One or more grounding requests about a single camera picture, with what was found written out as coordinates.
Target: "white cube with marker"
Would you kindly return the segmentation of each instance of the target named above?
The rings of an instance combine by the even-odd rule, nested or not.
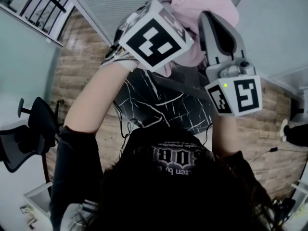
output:
[[[194,40],[158,0],[147,4],[124,31],[119,44],[154,72],[188,51]]]
[[[243,116],[262,110],[260,76],[219,78],[205,89],[221,116]]]

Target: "black office chair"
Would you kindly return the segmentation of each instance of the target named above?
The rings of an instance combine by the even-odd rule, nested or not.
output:
[[[56,113],[62,100],[57,102]],[[21,113],[30,114],[26,125],[11,130],[0,131],[0,161],[9,172],[14,173],[33,155],[44,155],[55,146],[55,137],[59,134],[57,115],[40,97],[33,102],[31,110],[23,108],[21,99],[18,117]]]

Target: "sleeve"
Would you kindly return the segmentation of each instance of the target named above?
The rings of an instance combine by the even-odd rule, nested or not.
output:
[[[255,186],[256,178],[249,163],[244,159],[242,152],[226,157],[224,158],[224,161],[236,175],[246,180],[249,188],[253,188]]]
[[[66,208],[85,199],[95,201],[103,171],[94,134],[64,127],[60,133],[51,190],[51,223],[59,230]]]

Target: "floor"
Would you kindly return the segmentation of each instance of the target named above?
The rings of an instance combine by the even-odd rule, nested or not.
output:
[[[53,85],[51,107],[63,99],[60,106],[59,121],[63,121],[70,106],[94,75],[103,60],[107,45],[93,30],[83,16],[75,9],[60,39],[64,48],[56,71]],[[263,110],[238,118],[241,150],[248,162],[278,146],[284,150],[305,151],[279,137],[280,124],[289,116],[291,94],[267,81],[262,81]],[[123,120],[124,133],[127,120]],[[206,145],[210,147],[211,131]],[[197,136],[204,140],[205,133]],[[111,107],[96,136],[102,168],[108,168],[118,161],[123,144],[119,120],[114,107]],[[271,197],[289,196],[291,183],[296,182],[305,166],[308,153],[277,151],[265,153],[251,163],[257,180],[266,188]],[[56,160],[56,148],[47,153],[49,176],[52,180]]]

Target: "black metal railing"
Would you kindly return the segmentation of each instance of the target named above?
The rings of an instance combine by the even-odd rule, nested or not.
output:
[[[34,3],[34,0],[28,0],[26,5],[20,11],[19,15],[24,16],[26,18],[26,20],[29,21],[31,24],[40,28],[45,33],[50,34],[50,32],[51,32],[55,22],[57,21],[60,13],[61,12],[66,13],[66,9],[64,7],[66,6],[68,0],[48,0],[45,7],[41,10],[38,10],[39,6],[42,4],[43,1],[45,3],[47,0],[39,0],[39,2],[35,5],[34,10],[31,12],[30,16],[27,17],[27,16],[24,16],[24,14],[27,11],[27,9],[29,8],[29,6]],[[51,18],[51,15],[56,8],[59,9],[59,12],[57,13],[56,17]],[[42,21],[41,19],[42,19],[42,16],[44,15],[45,12],[47,12],[48,16],[47,16],[46,20]],[[49,28],[45,28],[48,22],[51,22],[51,26]]]

